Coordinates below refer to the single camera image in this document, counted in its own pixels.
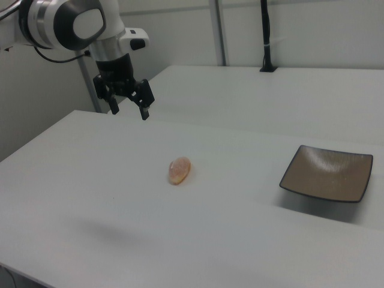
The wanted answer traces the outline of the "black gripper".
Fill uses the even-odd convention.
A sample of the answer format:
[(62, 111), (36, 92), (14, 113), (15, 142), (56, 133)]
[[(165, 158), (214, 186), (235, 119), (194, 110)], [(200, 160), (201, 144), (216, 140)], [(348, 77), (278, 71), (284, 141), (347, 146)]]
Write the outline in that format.
[(109, 105), (111, 113), (119, 112), (115, 94), (128, 96), (139, 107), (142, 119), (147, 120), (155, 98), (147, 79), (135, 81), (129, 54), (112, 61), (97, 61), (96, 65), (99, 71), (93, 78), (96, 95)]

